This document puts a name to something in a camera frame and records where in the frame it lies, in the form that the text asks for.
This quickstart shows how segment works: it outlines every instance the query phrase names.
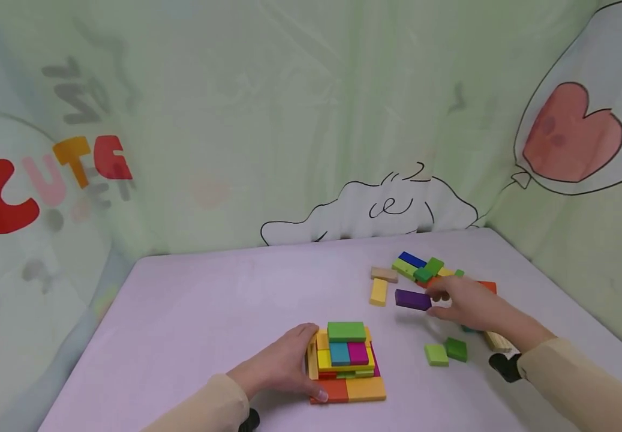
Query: table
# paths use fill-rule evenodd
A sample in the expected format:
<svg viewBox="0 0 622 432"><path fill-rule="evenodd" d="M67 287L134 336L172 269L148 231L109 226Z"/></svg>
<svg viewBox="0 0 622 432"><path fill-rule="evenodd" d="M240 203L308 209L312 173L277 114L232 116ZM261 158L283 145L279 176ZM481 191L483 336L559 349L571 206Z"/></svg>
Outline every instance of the table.
<svg viewBox="0 0 622 432"><path fill-rule="evenodd" d="M570 338L622 381L622 342L491 229L327 241L139 260L52 406L41 432L139 431L284 331L302 322L363 321L387 390L383 402L311 406L253 399L260 431L574 431L524 381L488 365L480 335L417 310L369 305L371 265L402 251L479 280ZM465 340L468 363L429 367L424 344Z"/></svg>

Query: right hand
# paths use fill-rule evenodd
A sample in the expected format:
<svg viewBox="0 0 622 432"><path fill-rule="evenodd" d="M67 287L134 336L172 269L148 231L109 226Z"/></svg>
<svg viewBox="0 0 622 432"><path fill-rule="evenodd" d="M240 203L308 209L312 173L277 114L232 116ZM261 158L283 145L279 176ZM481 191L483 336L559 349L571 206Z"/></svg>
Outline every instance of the right hand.
<svg viewBox="0 0 622 432"><path fill-rule="evenodd" d="M502 332L521 314L500 296L468 277L437 278L426 289L433 300L452 299L450 308L433 306L428 314L480 331Z"/></svg>

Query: cartoon cloud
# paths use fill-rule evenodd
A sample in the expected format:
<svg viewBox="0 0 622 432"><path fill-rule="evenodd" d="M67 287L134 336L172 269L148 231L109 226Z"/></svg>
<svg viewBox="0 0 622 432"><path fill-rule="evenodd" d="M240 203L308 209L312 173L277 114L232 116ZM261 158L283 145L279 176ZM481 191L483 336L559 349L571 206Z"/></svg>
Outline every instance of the cartoon cloud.
<svg viewBox="0 0 622 432"><path fill-rule="evenodd" d="M413 176L392 172L380 185L346 183L336 200L315 206L303 222L266 222L260 236L267 245L287 245L470 227L479 217L474 206L439 178L413 180L419 165Z"/></svg>
<svg viewBox="0 0 622 432"><path fill-rule="evenodd" d="M580 195L622 182L622 2L599 10L544 77L515 159L523 187Z"/></svg>

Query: black object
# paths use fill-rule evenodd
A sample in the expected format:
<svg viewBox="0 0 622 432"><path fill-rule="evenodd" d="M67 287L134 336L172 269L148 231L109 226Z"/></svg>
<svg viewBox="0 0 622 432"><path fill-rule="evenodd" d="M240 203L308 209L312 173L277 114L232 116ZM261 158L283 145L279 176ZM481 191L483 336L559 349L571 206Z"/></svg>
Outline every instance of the black object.
<svg viewBox="0 0 622 432"><path fill-rule="evenodd" d="M260 415L255 409L248 410L248 418L239 426L239 432L253 432L260 426Z"/></svg>
<svg viewBox="0 0 622 432"><path fill-rule="evenodd" d="M493 354L491 358L488 359L488 364L491 365L505 381L520 381L522 376L519 374L519 369L517 369L517 360L519 360L521 356L522 354L515 354L511 356L510 359L507 359L505 354Z"/></svg>

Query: curtain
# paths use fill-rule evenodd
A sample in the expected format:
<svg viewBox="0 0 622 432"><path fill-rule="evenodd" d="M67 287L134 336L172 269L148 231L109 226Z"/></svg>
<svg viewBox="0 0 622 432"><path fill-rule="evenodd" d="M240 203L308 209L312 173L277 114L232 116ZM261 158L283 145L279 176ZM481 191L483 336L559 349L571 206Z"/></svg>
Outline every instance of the curtain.
<svg viewBox="0 0 622 432"><path fill-rule="evenodd" d="M622 2L76 3L0 0L0 431L151 254L489 224L622 338Z"/></svg>

